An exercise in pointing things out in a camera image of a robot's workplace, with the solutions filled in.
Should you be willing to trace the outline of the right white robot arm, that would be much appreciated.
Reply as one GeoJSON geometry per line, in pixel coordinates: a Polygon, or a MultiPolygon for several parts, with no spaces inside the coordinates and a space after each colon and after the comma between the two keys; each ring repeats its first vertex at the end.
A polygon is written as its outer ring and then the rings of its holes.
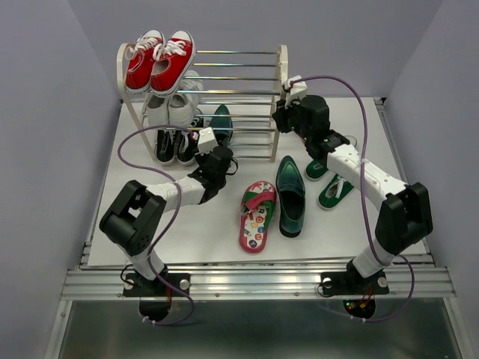
{"type": "Polygon", "coordinates": [[[272,117],[279,132],[296,133],[314,161],[358,189],[362,200],[369,200],[379,212],[368,247],[344,274],[348,289],[361,292],[370,285],[371,276],[432,233],[427,188],[419,182],[407,184],[363,159],[348,138],[331,129],[324,98],[307,95],[291,104],[280,99],[272,117]]]}

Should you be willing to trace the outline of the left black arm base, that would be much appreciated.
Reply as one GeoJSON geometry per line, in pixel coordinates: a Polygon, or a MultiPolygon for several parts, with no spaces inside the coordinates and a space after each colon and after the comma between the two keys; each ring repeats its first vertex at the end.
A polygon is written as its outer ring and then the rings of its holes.
{"type": "MultiPolygon", "coordinates": [[[[160,273],[162,278],[171,286],[189,294],[189,285],[191,275],[185,272],[169,272],[164,270],[160,273]]],[[[129,264],[123,268],[120,273],[120,279],[123,282],[123,296],[127,298],[172,298],[182,295],[175,292],[172,288],[166,286],[159,279],[147,280],[136,272],[129,264]]]]}

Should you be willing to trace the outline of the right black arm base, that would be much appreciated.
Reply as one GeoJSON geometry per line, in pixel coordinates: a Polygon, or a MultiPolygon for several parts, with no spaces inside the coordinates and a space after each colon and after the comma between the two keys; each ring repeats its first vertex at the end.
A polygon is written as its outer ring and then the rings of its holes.
{"type": "Polygon", "coordinates": [[[381,269],[370,277],[362,277],[350,260],[344,271],[326,271],[320,275],[317,293],[324,298],[336,295],[387,295],[388,281],[381,269]]]}

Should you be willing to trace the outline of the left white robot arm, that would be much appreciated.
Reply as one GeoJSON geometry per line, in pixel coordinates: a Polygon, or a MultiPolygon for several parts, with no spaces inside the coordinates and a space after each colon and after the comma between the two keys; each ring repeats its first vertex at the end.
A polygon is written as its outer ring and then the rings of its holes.
{"type": "Polygon", "coordinates": [[[217,146],[198,159],[199,167],[178,181],[146,186],[130,180],[100,220],[100,231],[126,254],[151,295],[166,288],[165,264],[152,249],[162,214],[215,197],[226,184],[233,151],[217,146]]]}

